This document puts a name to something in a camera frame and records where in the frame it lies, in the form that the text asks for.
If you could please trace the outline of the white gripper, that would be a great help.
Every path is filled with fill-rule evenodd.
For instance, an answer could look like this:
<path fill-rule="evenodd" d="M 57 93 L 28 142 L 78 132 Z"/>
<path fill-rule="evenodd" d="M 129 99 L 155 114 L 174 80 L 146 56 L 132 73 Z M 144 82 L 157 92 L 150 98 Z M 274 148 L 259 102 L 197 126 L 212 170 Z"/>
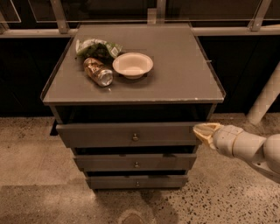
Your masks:
<path fill-rule="evenodd" d="M 235 139 L 243 132 L 234 125 L 223 126 L 217 122 L 199 123 L 193 127 L 194 134 L 207 147 L 223 156 L 232 158 Z"/>

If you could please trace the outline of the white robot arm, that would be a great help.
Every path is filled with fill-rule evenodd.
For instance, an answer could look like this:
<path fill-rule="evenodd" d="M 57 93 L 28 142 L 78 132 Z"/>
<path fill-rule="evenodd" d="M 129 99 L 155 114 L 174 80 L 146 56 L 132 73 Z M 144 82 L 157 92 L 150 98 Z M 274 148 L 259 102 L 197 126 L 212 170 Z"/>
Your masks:
<path fill-rule="evenodd" d="M 248 112 L 248 120 L 258 124 L 279 94 L 280 62 Z M 196 124 L 193 132 L 205 146 L 228 158 L 238 158 L 266 178 L 280 182 L 279 134 L 263 137 L 217 122 Z"/>

